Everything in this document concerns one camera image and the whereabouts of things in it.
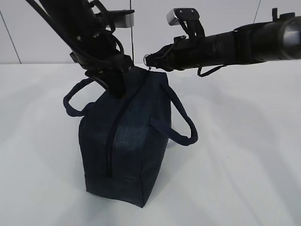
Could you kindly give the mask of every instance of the fabric bag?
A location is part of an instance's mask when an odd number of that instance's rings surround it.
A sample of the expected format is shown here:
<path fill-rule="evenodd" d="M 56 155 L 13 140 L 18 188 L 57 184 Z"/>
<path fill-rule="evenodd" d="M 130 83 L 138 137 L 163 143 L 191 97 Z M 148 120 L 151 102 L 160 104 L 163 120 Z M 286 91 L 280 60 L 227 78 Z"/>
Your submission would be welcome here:
<path fill-rule="evenodd" d="M 75 110 L 70 99 L 92 82 L 82 80 L 63 100 L 69 116 L 83 116 L 79 145 L 87 192 L 143 207 L 168 139 L 188 146 L 198 140 L 197 130 L 169 87 L 166 73 L 134 67 L 125 75 L 127 93 L 122 99 L 105 91 L 95 103 Z M 171 102 L 188 123 L 190 138 L 171 129 Z"/>

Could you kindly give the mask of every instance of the white table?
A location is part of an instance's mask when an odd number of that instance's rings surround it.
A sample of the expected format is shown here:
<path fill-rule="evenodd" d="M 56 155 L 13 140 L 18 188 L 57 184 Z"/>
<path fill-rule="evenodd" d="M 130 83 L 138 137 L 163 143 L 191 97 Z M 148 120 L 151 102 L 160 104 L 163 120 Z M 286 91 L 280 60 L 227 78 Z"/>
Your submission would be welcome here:
<path fill-rule="evenodd" d="M 169 73 L 199 141 L 170 142 L 144 209 L 85 192 L 78 65 L 0 65 L 1 226 L 301 225 L 301 62 Z M 91 84 L 72 104 L 103 92 Z M 173 127 L 189 128 L 173 109 Z"/>

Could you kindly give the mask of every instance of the bag handle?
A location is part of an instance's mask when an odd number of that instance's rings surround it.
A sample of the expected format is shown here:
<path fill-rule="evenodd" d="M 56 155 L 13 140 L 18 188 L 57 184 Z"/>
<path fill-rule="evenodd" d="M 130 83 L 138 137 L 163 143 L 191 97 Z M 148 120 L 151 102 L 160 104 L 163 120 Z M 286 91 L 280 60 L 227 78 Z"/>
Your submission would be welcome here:
<path fill-rule="evenodd" d="M 64 97 L 63 99 L 63 104 L 64 107 L 66 108 L 67 114 L 71 117 L 82 117 L 85 116 L 88 111 L 94 106 L 94 102 L 91 102 L 89 104 L 87 104 L 83 110 L 78 111 L 76 109 L 74 109 L 70 104 L 70 100 L 71 98 L 78 93 L 81 89 L 83 89 L 85 86 L 89 85 L 90 83 L 94 82 L 93 79 L 91 78 L 87 78 L 87 79 L 83 79 L 82 81 L 80 81 L 79 83 L 77 83 L 72 89 L 71 91 Z"/>
<path fill-rule="evenodd" d="M 178 112 L 188 123 L 190 130 L 191 130 L 191 137 L 188 138 L 186 136 L 180 135 L 178 132 L 176 132 L 172 128 L 170 128 L 170 125 L 168 125 L 167 123 L 158 121 L 154 118 L 150 119 L 150 125 L 152 127 L 154 127 L 157 131 L 163 133 L 166 137 L 172 139 L 174 142 L 176 142 L 180 145 L 189 146 L 191 144 L 194 144 L 198 140 L 198 132 L 197 132 L 195 125 L 193 124 L 193 122 L 189 118 L 189 116 L 187 115 L 179 97 L 172 90 L 172 88 L 169 85 L 161 85 L 161 86 L 165 90 L 167 95 L 169 96 L 170 100 L 173 102 L 173 104 L 176 107 L 176 109 L 178 110 Z"/>

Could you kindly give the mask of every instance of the bag zipper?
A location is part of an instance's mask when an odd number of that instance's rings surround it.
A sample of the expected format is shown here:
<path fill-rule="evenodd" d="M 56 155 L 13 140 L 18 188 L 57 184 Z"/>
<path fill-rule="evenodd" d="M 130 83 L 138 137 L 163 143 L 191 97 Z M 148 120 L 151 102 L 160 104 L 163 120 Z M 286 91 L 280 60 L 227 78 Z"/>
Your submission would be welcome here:
<path fill-rule="evenodd" d="M 150 71 L 147 74 L 147 76 L 145 77 L 145 79 L 142 82 L 142 84 L 140 85 L 140 87 L 137 89 L 137 91 L 123 104 L 121 110 L 119 111 L 118 115 L 116 116 L 116 118 L 110 128 L 110 131 L 108 133 L 106 145 L 105 145 L 105 154 L 106 154 L 107 177 L 109 177 L 109 178 L 112 177 L 112 152 L 113 152 L 113 146 L 114 146 L 114 141 L 115 141 L 118 125 L 122 119 L 122 116 L 125 114 L 125 112 L 127 111 L 127 108 L 131 104 L 132 100 L 134 99 L 134 97 L 137 95 L 137 93 L 140 91 L 140 89 L 145 84 L 146 79 L 148 78 L 149 74 L 150 74 Z"/>

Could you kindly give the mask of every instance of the bolt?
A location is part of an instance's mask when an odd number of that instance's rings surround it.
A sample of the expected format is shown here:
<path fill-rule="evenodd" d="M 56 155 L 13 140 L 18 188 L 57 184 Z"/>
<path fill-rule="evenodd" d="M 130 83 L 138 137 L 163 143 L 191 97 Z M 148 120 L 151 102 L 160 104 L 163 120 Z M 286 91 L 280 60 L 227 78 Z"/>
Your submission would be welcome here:
<path fill-rule="evenodd" d="M 93 38 L 97 38 L 100 35 L 100 33 L 96 33 L 93 35 Z"/>

